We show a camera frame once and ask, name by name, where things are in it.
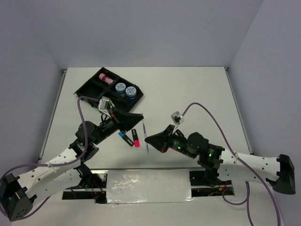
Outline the blue tape roll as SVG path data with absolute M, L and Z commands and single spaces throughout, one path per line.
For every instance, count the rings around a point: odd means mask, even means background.
M 115 85 L 115 91 L 120 94 L 120 95 L 124 95 L 126 92 L 126 85 L 125 83 L 119 82 Z
M 126 88 L 125 90 L 125 94 L 126 94 L 126 97 L 129 99 L 129 100 L 134 100 L 137 96 L 137 89 L 136 87 L 134 86 L 129 86 Z

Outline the blue highlighter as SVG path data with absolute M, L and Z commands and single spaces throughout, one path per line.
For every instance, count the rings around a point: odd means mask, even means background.
M 126 135 L 126 133 L 120 131 L 119 132 L 119 136 L 129 145 L 129 146 L 133 146 L 134 143 L 133 141 Z

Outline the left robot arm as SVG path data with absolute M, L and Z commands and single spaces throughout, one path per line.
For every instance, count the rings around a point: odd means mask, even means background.
M 97 152 L 97 144 L 117 130 L 129 131 L 143 120 L 140 113 L 125 113 L 115 108 L 99 125 L 82 121 L 76 139 L 62 153 L 46 163 L 15 166 L 0 179 L 0 210 L 14 222 L 30 217 L 33 206 L 43 205 L 50 196 L 73 186 L 91 185 L 92 172 L 85 164 Z

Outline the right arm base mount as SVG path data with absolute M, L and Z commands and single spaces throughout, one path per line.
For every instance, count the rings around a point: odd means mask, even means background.
M 230 180 L 219 181 L 206 178 L 204 170 L 189 171 L 189 177 L 192 197 L 222 196 L 224 190 L 226 190 L 224 195 L 234 195 Z

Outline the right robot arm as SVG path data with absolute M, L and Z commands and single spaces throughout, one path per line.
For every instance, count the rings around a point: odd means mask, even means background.
M 287 155 L 260 157 L 232 153 L 228 148 L 209 143 L 198 132 L 185 137 L 173 125 L 158 134 L 146 137 L 145 142 L 161 153 L 173 149 L 197 159 L 198 165 L 205 169 L 205 181 L 209 184 L 224 181 L 264 182 L 275 192 L 288 195 L 296 193 L 294 165 Z

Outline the pink cap glue bottle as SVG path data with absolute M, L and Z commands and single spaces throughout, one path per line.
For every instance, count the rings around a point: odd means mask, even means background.
M 104 74 L 104 73 L 101 73 L 99 76 L 98 76 L 98 78 L 100 79 L 100 80 L 102 80 L 102 81 L 104 81 L 106 84 L 108 84 L 108 85 L 111 85 L 113 82 L 114 82 L 114 80 L 113 79 L 111 79 L 110 77 L 108 77 L 106 74 Z

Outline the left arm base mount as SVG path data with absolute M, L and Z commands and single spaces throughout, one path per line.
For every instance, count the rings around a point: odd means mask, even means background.
M 63 191 L 63 200 L 93 200 L 96 204 L 106 204 L 107 171 L 93 171 L 85 164 L 77 168 L 80 181 L 78 185 Z

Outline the pink highlighter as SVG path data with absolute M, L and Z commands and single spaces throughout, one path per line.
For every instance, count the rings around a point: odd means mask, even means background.
M 134 146 L 140 147 L 140 142 L 139 142 L 139 138 L 138 138 L 136 129 L 132 129 L 131 132 L 132 132 L 132 137 L 133 137 L 133 141 L 134 141 Z

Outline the blue white pen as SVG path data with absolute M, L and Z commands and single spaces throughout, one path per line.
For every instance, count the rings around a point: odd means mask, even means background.
M 145 123 L 143 122 L 143 134 L 144 134 L 144 141 L 147 138 L 147 133 L 146 133 L 146 127 L 145 127 Z M 149 155 L 149 146 L 148 143 L 145 141 L 145 145 L 146 145 L 146 151 L 147 154 Z

